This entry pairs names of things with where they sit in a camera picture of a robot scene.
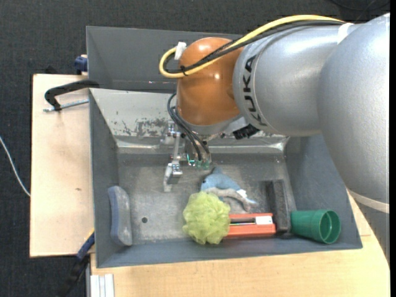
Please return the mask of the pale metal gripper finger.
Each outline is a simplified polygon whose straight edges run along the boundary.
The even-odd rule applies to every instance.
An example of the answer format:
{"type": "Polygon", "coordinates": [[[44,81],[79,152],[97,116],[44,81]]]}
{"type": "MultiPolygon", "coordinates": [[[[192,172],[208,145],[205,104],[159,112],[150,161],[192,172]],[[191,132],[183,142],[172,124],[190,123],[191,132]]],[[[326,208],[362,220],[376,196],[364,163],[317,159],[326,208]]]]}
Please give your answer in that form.
{"type": "Polygon", "coordinates": [[[163,178],[163,191],[164,192],[171,192],[172,184],[168,182],[172,173],[171,163],[167,164],[165,168],[164,178],[163,178]]]}
{"type": "Polygon", "coordinates": [[[183,171],[179,163],[171,163],[169,164],[170,173],[168,177],[168,184],[178,184],[179,180],[183,175],[183,171]]]}

